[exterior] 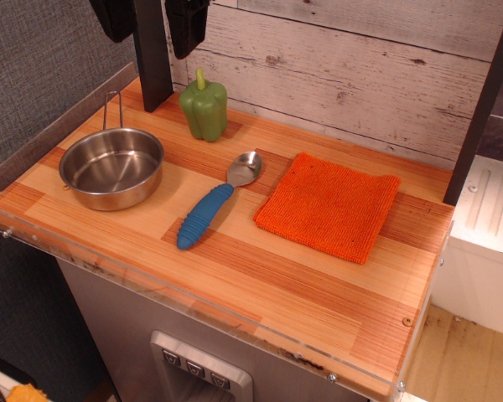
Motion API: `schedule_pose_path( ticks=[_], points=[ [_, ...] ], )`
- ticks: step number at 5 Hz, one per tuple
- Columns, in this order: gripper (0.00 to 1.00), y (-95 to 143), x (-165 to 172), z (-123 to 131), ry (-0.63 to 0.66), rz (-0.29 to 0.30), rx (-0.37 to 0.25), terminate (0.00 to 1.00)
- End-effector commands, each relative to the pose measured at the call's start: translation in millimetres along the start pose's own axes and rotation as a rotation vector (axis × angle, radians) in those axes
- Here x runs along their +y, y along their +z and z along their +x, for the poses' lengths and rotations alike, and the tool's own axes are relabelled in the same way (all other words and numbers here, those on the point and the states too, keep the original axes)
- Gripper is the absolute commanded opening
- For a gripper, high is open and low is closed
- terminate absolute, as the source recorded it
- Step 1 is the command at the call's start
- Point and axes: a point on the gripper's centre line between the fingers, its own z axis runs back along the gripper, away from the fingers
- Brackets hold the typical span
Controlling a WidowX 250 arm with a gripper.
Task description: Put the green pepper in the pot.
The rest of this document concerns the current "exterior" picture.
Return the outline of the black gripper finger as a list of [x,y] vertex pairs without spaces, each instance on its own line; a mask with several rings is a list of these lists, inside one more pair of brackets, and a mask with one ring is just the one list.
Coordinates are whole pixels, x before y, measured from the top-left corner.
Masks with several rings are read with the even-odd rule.
[[205,40],[208,0],[168,0],[164,3],[177,59],[185,59]]
[[114,43],[120,43],[135,30],[133,0],[90,0],[90,5],[105,33]]

